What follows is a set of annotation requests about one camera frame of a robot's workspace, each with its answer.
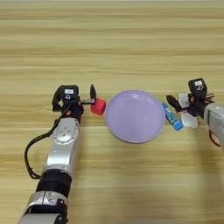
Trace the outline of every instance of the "black cable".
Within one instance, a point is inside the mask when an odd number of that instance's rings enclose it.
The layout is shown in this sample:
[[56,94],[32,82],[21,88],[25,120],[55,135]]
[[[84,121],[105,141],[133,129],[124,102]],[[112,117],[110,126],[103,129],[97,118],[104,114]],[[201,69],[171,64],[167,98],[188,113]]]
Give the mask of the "black cable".
[[67,113],[67,111],[70,109],[71,106],[68,106],[67,109],[64,111],[64,113],[59,117],[59,119],[55,122],[55,124],[52,126],[52,128],[46,132],[45,134],[42,134],[40,136],[36,136],[35,138],[33,138],[25,147],[24,150],[24,163],[26,166],[26,169],[30,175],[30,177],[32,179],[40,179],[40,175],[38,175],[35,171],[32,170],[32,168],[30,167],[30,163],[29,163],[29,158],[28,158],[28,152],[29,149],[38,141],[43,140],[47,137],[49,137],[53,131],[58,127],[59,123],[60,123],[60,119]]

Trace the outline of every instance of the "silver robot arm segment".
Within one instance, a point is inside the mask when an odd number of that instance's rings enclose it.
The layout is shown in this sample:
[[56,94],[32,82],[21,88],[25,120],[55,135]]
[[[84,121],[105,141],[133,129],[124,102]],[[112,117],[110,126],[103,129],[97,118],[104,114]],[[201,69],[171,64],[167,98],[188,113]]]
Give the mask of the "silver robot arm segment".
[[210,103],[206,106],[204,119],[209,129],[218,137],[224,150],[224,105]]
[[79,122],[62,118],[52,134],[53,145],[38,183],[18,224],[66,224],[67,197],[79,148]]

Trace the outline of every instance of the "blue bottle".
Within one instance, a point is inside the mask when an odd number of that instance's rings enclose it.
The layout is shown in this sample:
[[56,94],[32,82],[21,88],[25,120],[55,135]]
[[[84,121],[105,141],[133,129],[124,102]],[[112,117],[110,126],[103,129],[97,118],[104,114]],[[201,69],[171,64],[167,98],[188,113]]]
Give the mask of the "blue bottle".
[[164,108],[165,112],[165,118],[169,121],[169,123],[172,125],[172,127],[175,130],[182,130],[183,129],[183,124],[182,122],[175,116],[174,113],[169,109],[168,105],[163,102],[162,106]]

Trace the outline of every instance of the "red block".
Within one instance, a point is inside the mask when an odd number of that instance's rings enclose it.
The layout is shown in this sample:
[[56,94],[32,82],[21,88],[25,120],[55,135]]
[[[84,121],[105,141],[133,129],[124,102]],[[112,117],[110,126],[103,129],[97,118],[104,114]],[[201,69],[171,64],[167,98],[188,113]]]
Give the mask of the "red block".
[[103,99],[96,98],[95,104],[90,106],[92,113],[102,116],[106,108],[106,104],[106,101]]

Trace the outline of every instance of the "bottle cap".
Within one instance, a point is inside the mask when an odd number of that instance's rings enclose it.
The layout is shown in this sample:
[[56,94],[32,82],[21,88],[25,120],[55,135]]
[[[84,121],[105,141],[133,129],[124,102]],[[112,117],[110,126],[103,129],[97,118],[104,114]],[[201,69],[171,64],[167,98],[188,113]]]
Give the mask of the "bottle cap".
[[183,124],[182,124],[182,122],[175,122],[175,123],[173,124],[173,128],[174,128],[175,130],[182,130],[182,129],[183,129]]

